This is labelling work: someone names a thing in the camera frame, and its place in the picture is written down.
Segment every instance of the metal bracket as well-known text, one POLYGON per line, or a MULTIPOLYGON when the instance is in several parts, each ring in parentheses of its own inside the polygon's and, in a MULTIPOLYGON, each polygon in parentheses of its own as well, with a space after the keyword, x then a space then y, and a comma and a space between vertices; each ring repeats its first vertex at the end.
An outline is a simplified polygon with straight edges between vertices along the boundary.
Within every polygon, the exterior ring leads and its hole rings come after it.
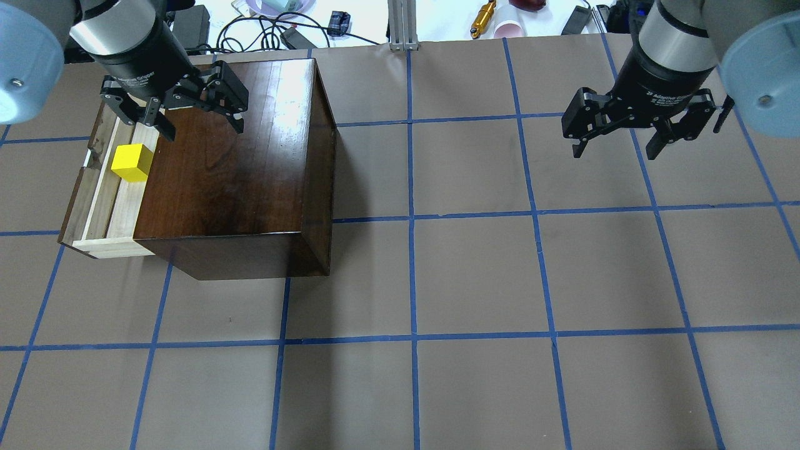
POLYGON ((392 51, 419 49, 416 0, 389 0, 389 48, 392 51))

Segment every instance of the yellow foam block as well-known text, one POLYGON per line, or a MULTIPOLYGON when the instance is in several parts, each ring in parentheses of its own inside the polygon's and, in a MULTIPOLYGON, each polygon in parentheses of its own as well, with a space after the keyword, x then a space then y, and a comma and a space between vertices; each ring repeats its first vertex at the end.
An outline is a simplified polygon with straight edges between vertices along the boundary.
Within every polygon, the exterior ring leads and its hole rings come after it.
POLYGON ((144 144, 124 144, 117 146, 111 171, 129 183, 147 181, 153 152, 144 144))

